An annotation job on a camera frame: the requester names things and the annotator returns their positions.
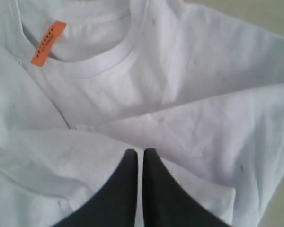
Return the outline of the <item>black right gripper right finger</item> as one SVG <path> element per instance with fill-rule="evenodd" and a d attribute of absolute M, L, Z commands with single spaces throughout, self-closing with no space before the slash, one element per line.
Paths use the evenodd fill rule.
<path fill-rule="evenodd" d="M 146 227 L 228 226 L 184 191 L 153 148 L 143 155 L 142 210 Z"/>

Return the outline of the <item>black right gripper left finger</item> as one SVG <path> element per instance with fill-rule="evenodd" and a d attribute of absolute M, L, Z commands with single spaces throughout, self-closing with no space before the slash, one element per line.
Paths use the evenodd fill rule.
<path fill-rule="evenodd" d="M 138 156 L 125 151 L 102 188 L 56 227 L 133 227 L 137 209 Z"/>

